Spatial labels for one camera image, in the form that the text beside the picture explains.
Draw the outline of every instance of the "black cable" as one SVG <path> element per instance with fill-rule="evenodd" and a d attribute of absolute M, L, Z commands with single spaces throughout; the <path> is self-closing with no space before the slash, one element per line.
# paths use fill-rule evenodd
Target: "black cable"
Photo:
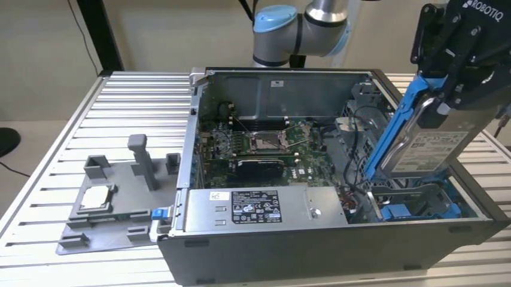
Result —
<path fill-rule="evenodd" d="M 69 9 L 71 9 L 71 13 L 72 13 L 72 18 L 75 18 L 75 23 L 76 23 L 76 26 L 79 27 L 79 30 L 80 30 L 80 33 L 81 33 L 83 43 L 85 45 L 85 50 L 87 50 L 88 58 L 91 59 L 91 63 L 95 66 L 96 76 L 99 76 L 97 66 L 96 66 L 95 60 L 92 59 L 91 51 L 88 50 L 85 34 L 83 33 L 83 30 L 81 30 L 81 27 L 80 27 L 80 24 L 79 24 L 79 19 L 76 19 L 76 14 L 75 14 L 75 10 L 72 9 L 71 1 L 67 0 L 67 3 L 69 5 Z"/>
<path fill-rule="evenodd" d="M 3 163 L 1 161 L 0 161 L 0 165 L 1 165 L 4 168 L 7 168 L 8 171 L 11 171 L 11 172 L 13 172 L 13 173 L 17 173 L 19 175 L 23 175 L 23 176 L 25 176 L 25 177 L 28 177 L 28 178 L 31 177 L 28 174 L 25 174 L 25 173 L 23 173 L 23 172 L 19 172 L 17 170 L 9 168 L 9 167 L 7 166 L 7 164 Z"/>
<path fill-rule="evenodd" d="M 259 2 L 259 0 L 253 0 L 253 2 L 252 2 L 252 27 L 256 23 L 256 15 L 255 14 L 256 14 L 257 2 Z"/>
<path fill-rule="evenodd" d="M 243 10 L 245 10 L 248 20 L 253 22 L 253 14 L 252 11 L 249 11 L 247 0 L 237 0 L 237 2 L 241 4 Z"/>
<path fill-rule="evenodd" d="M 496 131 L 495 131 L 495 134 L 494 134 L 494 138 L 498 137 L 498 134 L 500 133 L 500 130 L 502 130 L 502 127 L 498 127 L 498 128 L 496 128 Z"/>

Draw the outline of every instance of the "gray metal case panel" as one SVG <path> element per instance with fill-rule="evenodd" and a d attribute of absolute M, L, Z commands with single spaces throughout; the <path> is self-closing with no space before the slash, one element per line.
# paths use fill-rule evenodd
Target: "gray metal case panel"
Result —
<path fill-rule="evenodd" d="M 492 222 L 161 237 L 176 283 L 233 283 L 427 269 Z"/>

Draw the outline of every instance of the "aluminum extrusion table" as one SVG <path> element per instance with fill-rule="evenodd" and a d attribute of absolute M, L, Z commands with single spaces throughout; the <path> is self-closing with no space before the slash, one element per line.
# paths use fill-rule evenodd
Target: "aluminum extrusion table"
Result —
<path fill-rule="evenodd" d="M 412 75 L 388 77 L 404 93 Z M 67 256 L 56 255 L 55 249 L 84 178 L 87 156 L 132 160 L 125 146 L 133 133 L 148 135 L 153 158 L 180 152 L 188 101 L 188 74 L 115 72 L 96 80 L 0 220 L 0 286 L 176 285 L 157 246 Z M 459 160 L 511 217 L 510 152 L 482 132 Z M 511 228 L 482 245 L 455 250 L 427 271 L 248 283 L 306 285 L 511 286 Z"/>

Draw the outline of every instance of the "motherboard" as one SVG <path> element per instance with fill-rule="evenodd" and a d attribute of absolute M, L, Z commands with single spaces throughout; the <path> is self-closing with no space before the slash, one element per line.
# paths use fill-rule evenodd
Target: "motherboard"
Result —
<path fill-rule="evenodd" d="M 322 145 L 327 127 L 307 119 L 257 126 L 232 120 L 200 133 L 204 188 L 340 186 Z"/>

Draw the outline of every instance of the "blue clip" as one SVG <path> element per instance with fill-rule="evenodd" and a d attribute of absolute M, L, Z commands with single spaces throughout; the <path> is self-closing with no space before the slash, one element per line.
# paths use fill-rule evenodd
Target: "blue clip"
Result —
<path fill-rule="evenodd" d="M 168 219 L 168 207 L 152 209 L 151 220 L 165 220 Z"/>

